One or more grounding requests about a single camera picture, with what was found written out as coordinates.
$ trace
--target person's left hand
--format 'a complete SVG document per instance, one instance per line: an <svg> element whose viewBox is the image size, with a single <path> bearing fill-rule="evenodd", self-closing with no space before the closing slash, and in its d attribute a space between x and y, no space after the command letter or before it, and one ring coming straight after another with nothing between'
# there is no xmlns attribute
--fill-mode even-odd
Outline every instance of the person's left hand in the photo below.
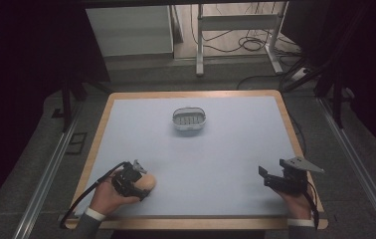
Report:
<svg viewBox="0 0 376 239"><path fill-rule="evenodd" d="M100 214L108 215L123 204L132 204L138 201L139 198L135 196L119 195L111 184L111 177L108 177L95 189L90 208Z"/></svg>

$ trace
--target desk leg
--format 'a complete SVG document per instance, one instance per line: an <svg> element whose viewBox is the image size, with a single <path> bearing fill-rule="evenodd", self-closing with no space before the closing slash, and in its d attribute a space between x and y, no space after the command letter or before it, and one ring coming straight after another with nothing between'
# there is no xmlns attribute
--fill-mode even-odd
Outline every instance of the desk leg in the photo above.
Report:
<svg viewBox="0 0 376 239"><path fill-rule="evenodd" d="M275 44L278 40L279 31L281 30L282 21L284 17L284 10L286 9L286 2L283 2L281 10L278 12L278 19L276 21L276 25L273 28L272 36L270 37L270 42L266 44L265 48L269 55L270 61L272 62L273 68L275 69L276 74L282 74L283 69L281 64L279 63L278 58L275 54Z"/></svg>
<svg viewBox="0 0 376 239"><path fill-rule="evenodd" d="M203 5L198 4L198 43L197 43L197 77L202 77L204 75L204 62L203 62L203 28L202 28L202 18L203 18Z"/></svg>

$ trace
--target small white object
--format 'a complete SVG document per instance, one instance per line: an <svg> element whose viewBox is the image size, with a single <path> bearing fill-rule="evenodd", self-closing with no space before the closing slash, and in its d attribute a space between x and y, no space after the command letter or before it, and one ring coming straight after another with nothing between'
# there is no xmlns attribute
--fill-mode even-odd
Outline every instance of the small white object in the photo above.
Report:
<svg viewBox="0 0 376 239"><path fill-rule="evenodd" d="M173 113L173 124L178 130L201 129L206 114L201 108L181 108Z"/></svg>

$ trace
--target table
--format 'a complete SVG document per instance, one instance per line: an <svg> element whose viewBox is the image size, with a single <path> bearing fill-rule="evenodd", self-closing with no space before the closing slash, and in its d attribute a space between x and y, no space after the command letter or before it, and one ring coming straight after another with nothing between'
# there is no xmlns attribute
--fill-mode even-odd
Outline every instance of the table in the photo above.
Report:
<svg viewBox="0 0 376 239"><path fill-rule="evenodd" d="M115 100L140 100L140 99L231 99L231 98L256 98L271 97L276 100L277 108L282 117L282 124L288 135L288 141L291 144L294 155L302 156L302 152L295 136L292 125L289 121L287 111L282 101L282 97L277 91L222 91L222 92L162 92L162 93L116 93L110 95L101 117L99 126L91 151L88 156L84 171L82 173L80 183L77 187L74 200L85 190L88 184L96 156L99 154L101 140L105 135L107 122ZM318 202L318 210L323 213L321 203ZM321 217L319 228L325 228L328 224L324 217ZM78 219L69 219L67 227L75 228ZM254 217L254 216L214 216L214 217L193 217L193 216L169 216L169 217L133 217L133 218L110 218L102 222L100 228L103 229L172 229L172 230L193 230L193 229L235 229L235 230L268 230L268 229L285 229L285 217Z"/></svg>

